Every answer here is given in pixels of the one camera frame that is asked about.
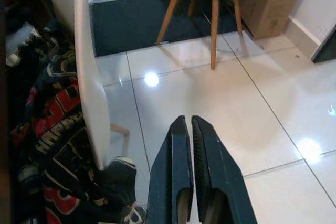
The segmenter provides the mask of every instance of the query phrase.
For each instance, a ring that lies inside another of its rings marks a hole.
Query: baseboard
[[[321,42],[294,18],[288,19],[285,35],[309,59],[313,60]]]

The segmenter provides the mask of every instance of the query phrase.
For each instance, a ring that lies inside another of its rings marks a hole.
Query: floor tile
[[[336,150],[336,61],[287,49],[241,62],[304,157]]]
[[[139,204],[147,204],[149,187],[149,169],[136,112],[132,83],[122,82],[105,87],[109,103],[110,121],[130,130],[129,143],[116,132],[111,134],[110,157],[127,156],[134,160],[137,167],[135,184],[136,199]]]
[[[126,53],[98,57],[96,63],[104,86],[131,80]]]
[[[210,64],[210,37],[191,39],[127,52],[132,78],[144,77],[148,72],[156,74],[189,67]],[[222,38],[217,40],[216,61],[234,59],[230,47]]]
[[[134,81],[150,166],[170,124],[186,115],[190,130],[193,114],[213,124],[245,175],[301,158],[237,60],[156,78]]]
[[[294,47],[294,44],[285,35],[255,41],[244,31],[243,38],[239,37],[238,32],[223,34],[223,36],[239,58]]]
[[[336,208],[304,162],[245,178],[259,224],[332,224]]]
[[[307,162],[336,204],[336,152],[321,155],[318,158],[308,159]]]

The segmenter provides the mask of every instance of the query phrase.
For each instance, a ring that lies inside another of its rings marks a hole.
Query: white tile floor
[[[186,115],[190,130],[197,114],[239,165],[258,223],[336,223],[336,61],[314,65],[284,35],[230,33],[218,36],[211,70],[209,46],[200,38],[97,58],[111,121],[131,131],[129,146],[112,136],[111,157],[134,159],[137,200],[146,204],[170,124]]]

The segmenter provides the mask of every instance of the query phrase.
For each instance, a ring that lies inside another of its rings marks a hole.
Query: clothing pile
[[[19,223],[146,223],[136,166],[95,166],[82,115],[73,43],[52,22],[15,52],[8,74]]]

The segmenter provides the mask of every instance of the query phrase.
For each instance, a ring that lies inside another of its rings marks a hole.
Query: white chair backrest
[[[110,147],[110,117],[96,65],[88,0],[75,0],[75,44],[79,93],[96,166],[103,169]]]

